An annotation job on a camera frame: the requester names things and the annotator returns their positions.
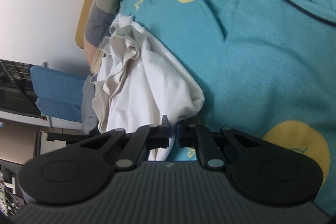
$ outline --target ribbed gray surface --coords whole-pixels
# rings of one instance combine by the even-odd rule
[[[253,203],[236,193],[224,174],[203,170],[198,162],[144,162],[118,173],[87,202],[64,208],[29,204],[12,217],[18,224],[323,224],[328,218],[311,203],[294,208]]]

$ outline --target white cloth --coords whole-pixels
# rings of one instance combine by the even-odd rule
[[[133,21],[117,15],[100,49],[106,53],[100,71],[91,81],[96,86],[92,101],[101,133],[115,128],[135,132],[147,124],[161,124],[167,115],[172,128],[196,115],[204,94],[196,81],[164,45]],[[158,149],[150,160],[165,160],[168,149]]]

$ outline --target mattress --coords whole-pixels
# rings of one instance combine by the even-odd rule
[[[336,22],[336,0],[291,1]],[[316,203],[336,213],[335,27],[283,0],[122,0],[121,12],[198,82],[203,125],[230,126],[313,158],[324,174]],[[193,151],[173,151],[194,159]]]

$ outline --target brown cabinet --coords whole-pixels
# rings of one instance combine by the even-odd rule
[[[24,164],[33,158],[37,131],[39,126],[0,118],[0,159]]]

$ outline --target yellow circle pattern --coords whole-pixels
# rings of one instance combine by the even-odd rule
[[[315,129],[299,121],[285,121],[273,127],[264,141],[302,153],[315,160],[322,169],[324,184],[330,166],[327,142]]]

